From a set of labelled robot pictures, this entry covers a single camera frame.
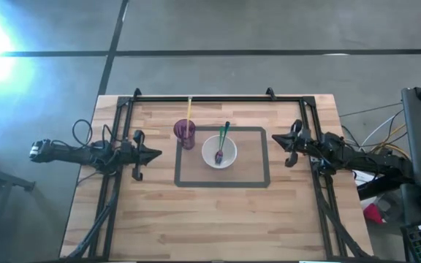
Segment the wooden tabletop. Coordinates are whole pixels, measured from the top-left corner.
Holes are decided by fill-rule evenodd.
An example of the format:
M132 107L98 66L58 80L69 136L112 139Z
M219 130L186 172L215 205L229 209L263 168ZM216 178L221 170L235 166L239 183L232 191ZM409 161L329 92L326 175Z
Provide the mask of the wooden tabletop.
M333 95L314 96L322 131L342 134ZM98 98L92 122L93 141L101 139L103 124L113 125L117 98ZM186 111L185 102L134 103L129 137L134 130L142 129L145 145L162 150L163 154L142 168L142 182L132 179L131 166L124 169L110 260L324 259L308 158L300 155L293 168L285 167L287 154L270 137L287 133L295 119L300 118L298 103L195 102L192 105L191 119L197 126L221 126L230 121L233 126L265 129L271 180L267 188L177 187L174 184L176 138L172 127L176 121L186 118ZM308 118L312 127L309 111ZM79 180L93 171L91 167L82 167ZM91 228L101 182L100 176L94 176L77 187L61 256L73 251ZM372 254L352 173L338 172L334 176L334 188L342 223L362 249ZM102 252L104 233L102 230L98 253ZM334 234L331 240L335 244Z

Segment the yellow straw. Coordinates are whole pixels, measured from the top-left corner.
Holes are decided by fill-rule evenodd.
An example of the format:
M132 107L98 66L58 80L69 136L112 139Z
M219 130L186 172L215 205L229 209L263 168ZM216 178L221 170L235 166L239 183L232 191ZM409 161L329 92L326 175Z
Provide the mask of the yellow straw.
M186 119L186 138L189 137L189 119L191 117L191 99L192 97L188 98L188 118Z

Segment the concrete floor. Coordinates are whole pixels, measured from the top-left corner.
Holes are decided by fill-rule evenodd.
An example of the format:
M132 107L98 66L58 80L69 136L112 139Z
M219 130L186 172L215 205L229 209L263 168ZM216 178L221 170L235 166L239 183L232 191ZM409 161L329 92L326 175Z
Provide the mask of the concrete floor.
M0 51L108 50L120 5L0 0ZM421 48L421 0L131 0L118 46L258 48ZM33 193L15 188L11 194L0 226L0 262L58 256L79 166L31 163L29 148L44 138L75 144L71 125L91 119L105 61L0 58L0 169L37 182ZM399 102L400 90L415 86L421 86L421 55L116 58L106 93L138 87L144 94L262 94L272 87L278 94L335 94L343 115ZM363 141L400 109L341 120ZM386 134L387 127L370 142ZM398 144L407 147L406 140ZM371 234L375 254L402 257L397 236Z

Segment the plastic cup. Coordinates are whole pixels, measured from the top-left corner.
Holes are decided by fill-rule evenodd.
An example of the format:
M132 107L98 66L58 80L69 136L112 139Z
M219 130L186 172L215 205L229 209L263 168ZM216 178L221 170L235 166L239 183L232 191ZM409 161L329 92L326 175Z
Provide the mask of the plastic cup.
M181 144L181 147L185 150L191 150L195 144L194 133L196 132L196 126L192 121L189 121L189 133L187 137L186 122L186 119L177 121L173 127L173 132L175 133L178 142Z

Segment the white bowl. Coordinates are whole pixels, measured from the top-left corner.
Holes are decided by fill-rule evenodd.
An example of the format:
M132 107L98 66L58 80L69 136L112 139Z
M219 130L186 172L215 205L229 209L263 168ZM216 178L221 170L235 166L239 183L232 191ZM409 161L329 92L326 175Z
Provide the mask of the white bowl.
M210 167L216 169L224 169L233 164L237 158L237 145L229 137L225 137L224 147L222 152L222 162L216 164L216 153L219 150L219 135L214 135L207 139L202 145L202 158Z

